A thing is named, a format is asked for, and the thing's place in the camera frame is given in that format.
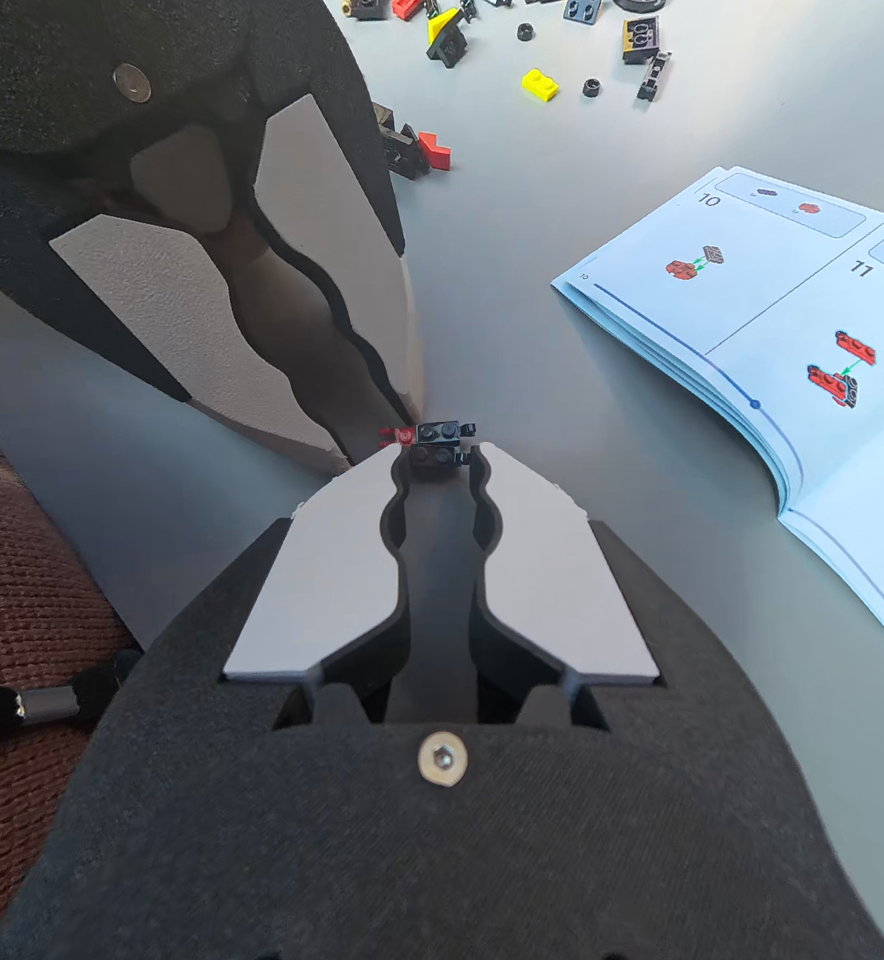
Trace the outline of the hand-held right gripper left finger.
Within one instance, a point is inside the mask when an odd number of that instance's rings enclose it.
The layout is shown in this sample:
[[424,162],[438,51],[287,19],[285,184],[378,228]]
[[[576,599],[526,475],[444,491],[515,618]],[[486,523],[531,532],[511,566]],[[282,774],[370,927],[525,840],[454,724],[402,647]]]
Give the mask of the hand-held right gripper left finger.
[[411,651],[408,456],[389,444],[334,478],[291,517],[223,667],[226,681],[295,686],[313,699],[349,686],[383,721]]

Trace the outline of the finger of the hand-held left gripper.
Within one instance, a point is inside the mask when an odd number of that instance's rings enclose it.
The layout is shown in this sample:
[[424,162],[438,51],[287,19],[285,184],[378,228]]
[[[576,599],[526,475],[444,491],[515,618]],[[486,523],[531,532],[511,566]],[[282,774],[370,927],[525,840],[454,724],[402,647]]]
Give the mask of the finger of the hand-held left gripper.
[[214,421],[323,474],[350,468],[288,376],[247,342],[221,273],[189,234],[100,214],[51,248]]
[[285,246],[321,272],[333,318],[388,400],[418,421],[424,352],[408,264],[311,94],[267,119],[254,199]]

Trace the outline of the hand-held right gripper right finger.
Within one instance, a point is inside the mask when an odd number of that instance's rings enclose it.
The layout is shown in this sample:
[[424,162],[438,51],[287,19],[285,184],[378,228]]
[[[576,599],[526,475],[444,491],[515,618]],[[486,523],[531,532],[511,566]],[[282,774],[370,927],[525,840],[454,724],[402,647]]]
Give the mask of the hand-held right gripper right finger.
[[587,512],[492,442],[471,451],[472,534],[481,555],[471,606],[480,699],[520,708],[553,687],[573,707],[592,687],[660,679]]

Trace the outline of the red black toy brick assembly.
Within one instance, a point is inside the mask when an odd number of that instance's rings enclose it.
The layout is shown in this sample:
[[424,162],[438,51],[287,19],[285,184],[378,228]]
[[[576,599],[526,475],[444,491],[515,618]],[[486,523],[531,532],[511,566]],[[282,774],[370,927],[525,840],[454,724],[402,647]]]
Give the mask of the red black toy brick assembly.
[[414,426],[388,427],[378,431],[378,450],[400,446],[407,451],[411,474],[421,480],[453,475],[472,462],[472,452],[463,443],[476,435],[474,422],[429,421]]

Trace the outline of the grey desk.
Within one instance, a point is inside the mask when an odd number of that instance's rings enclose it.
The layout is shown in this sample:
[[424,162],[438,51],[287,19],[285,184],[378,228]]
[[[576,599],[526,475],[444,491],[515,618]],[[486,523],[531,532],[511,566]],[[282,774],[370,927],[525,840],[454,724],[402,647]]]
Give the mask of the grey desk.
[[[0,448],[147,651],[0,958],[884,958],[884,632],[770,518],[746,439],[549,286],[701,178],[700,126],[739,136],[739,87],[773,79],[740,20],[795,27],[791,9],[676,4],[668,25],[721,42],[721,64],[709,48],[671,66],[644,112],[618,85],[565,97],[562,119],[498,86],[506,15],[476,20],[452,74],[407,63],[398,22],[363,38],[382,44],[358,65],[371,101],[451,150],[448,172],[389,169],[423,337],[413,423],[256,236],[222,150],[240,135],[192,122],[132,156],[134,192],[96,216],[201,243],[341,474],[0,292]],[[660,679],[574,706],[551,686],[518,708],[480,699],[471,465],[424,481],[408,464],[411,651],[386,718],[342,683],[310,699],[225,680],[297,508],[380,429],[447,420],[587,512]]]

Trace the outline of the black hinge toy brick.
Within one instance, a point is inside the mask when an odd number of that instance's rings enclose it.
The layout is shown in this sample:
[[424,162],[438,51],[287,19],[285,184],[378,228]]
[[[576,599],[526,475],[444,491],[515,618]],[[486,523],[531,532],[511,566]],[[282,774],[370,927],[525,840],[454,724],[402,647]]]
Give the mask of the black hinge toy brick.
[[396,129],[395,114],[387,106],[373,101],[381,145],[391,172],[411,181],[420,179],[431,171],[418,135],[410,124]]

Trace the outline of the yellow black wedge brick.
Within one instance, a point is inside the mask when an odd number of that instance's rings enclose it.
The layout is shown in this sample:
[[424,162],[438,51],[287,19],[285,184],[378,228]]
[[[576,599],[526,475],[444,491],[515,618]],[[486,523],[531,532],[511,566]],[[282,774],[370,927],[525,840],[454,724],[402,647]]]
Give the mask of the yellow black wedge brick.
[[464,12],[460,7],[440,11],[428,19],[426,56],[429,60],[448,69],[460,62],[468,48],[468,42],[459,26],[463,19]]

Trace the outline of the long black clip brick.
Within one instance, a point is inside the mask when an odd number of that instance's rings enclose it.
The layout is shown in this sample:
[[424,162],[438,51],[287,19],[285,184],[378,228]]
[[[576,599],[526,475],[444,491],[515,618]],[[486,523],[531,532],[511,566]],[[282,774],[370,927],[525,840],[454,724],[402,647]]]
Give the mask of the long black clip brick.
[[637,99],[649,103],[654,102],[659,91],[662,74],[664,73],[665,67],[668,66],[671,57],[671,51],[663,50],[659,50],[652,56],[640,84]]

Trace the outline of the black yellow toy brick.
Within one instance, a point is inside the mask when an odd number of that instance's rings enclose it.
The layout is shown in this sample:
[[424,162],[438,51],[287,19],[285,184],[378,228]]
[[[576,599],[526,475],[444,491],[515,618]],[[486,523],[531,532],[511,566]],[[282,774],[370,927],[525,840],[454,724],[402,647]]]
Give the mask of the black yellow toy brick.
[[660,25],[656,15],[627,19],[623,23],[622,60],[640,65],[659,53]]

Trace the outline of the toy brick instruction booklet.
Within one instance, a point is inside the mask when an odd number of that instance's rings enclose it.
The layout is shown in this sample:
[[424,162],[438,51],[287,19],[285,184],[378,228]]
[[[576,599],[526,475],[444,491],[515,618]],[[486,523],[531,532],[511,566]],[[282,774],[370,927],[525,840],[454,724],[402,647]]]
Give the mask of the toy brick instruction booklet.
[[717,168],[551,285],[748,441],[884,628],[884,214]]

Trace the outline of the black drawstring with metal tip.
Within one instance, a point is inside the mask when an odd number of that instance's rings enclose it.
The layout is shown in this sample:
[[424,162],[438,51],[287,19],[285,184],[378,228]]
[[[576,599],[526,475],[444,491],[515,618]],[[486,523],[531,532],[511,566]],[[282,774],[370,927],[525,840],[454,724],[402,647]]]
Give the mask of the black drawstring with metal tip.
[[30,727],[97,721],[142,657],[141,650],[120,651],[62,686],[18,690],[0,685],[0,743]]

